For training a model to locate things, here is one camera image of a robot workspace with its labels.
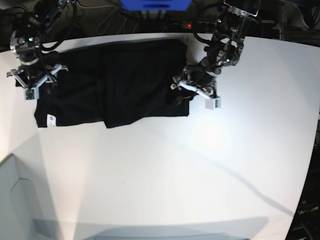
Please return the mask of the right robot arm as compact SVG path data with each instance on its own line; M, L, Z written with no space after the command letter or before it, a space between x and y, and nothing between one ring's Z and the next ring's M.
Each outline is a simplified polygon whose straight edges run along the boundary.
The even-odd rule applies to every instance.
M54 45L45 47L43 41L58 21L65 7L72 7L71 23L62 39ZM75 0L40 0L31 12L26 13L12 32L10 49L20 66L7 72L23 88L25 100L37 100L40 88L44 84L57 85L57 73L67 71L68 67L60 63L45 64L44 52L53 52L70 34L77 18Z

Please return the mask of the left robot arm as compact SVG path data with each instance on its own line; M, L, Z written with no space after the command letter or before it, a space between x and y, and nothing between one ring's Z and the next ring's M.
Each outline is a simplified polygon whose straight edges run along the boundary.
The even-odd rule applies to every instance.
M235 66L242 54L244 40L259 14L259 0L219 0L199 9L192 20L192 34L200 43L205 44L205 57L197 64L187 64L179 75L173 77L170 86L178 93L176 103L191 101L201 96L219 106L217 77L222 69ZM217 9L218 15L211 29L211 39L199 36L198 20L210 9Z

